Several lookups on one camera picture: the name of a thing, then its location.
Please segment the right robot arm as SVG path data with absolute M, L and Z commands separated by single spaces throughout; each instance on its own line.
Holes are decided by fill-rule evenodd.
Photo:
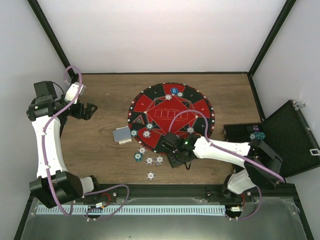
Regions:
M 185 165 L 189 169 L 197 159 L 213 159 L 240 167 L 239 172 L 226 177 L 221 188 L 223 198 L 229 202 L 249 189 L 274 190 L 277 183 L 285 181 L 280 175 L 282 158 L 260 139 L 235 143 L 195 133 L 183 138 L 169 132 L 161 145 L 172 168 Z

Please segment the blue backed card deck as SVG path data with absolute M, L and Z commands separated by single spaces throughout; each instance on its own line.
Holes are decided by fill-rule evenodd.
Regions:
M 117 128 L 113 131 L 113 137 L 116 143 L 121 140 L 132 139 L 130 128 L 128 126 Z

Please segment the triangular all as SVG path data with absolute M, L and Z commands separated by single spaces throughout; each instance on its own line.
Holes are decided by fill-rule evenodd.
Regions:
M 132 121 L 133 124 L 141 124 L 141 125 L 144 125 L 145 122 L 144 122 L 144 119 L 143 119 L 143 116 L 140 114 L 138 117 L 136 117 L 133 121 Z

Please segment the green poker chip stack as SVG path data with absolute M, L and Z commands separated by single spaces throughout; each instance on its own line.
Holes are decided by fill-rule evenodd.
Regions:
M 141 162 L 142 159 L 143 159 L 143 154 L 141 154 L 140 152 L 136 152 L 136 153 L 134 154 L 134 160 L 135 160 L 136 162 Z

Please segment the blue small blind button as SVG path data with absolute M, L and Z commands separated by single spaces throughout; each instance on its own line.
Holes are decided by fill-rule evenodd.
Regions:
M 180 91 L 179 91 L 179 89 L 178 89 L 177 87 L 172 87 L 172 88 L 170 89 L 170 93 L 171 93 L 172 95 L 177 95 L 179 92 L 180 92 Z

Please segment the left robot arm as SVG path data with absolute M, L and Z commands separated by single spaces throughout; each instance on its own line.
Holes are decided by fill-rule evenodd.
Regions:
M 26 111 L 36 135 L 38 169 L 36 180 L 29 183 L 30 192 L 47 208 L 56 207 L 81 197 L 97 202 L 102 189 L 93 176 L 79 178 L 70 173 L 64 163 L 61 135 L 68 117 L 90 120 L 97 106 L 78 100 L 85 86 L 71 84 L 67 92 L 58 96 L 52 81 L 34 85 L 36 97 Z

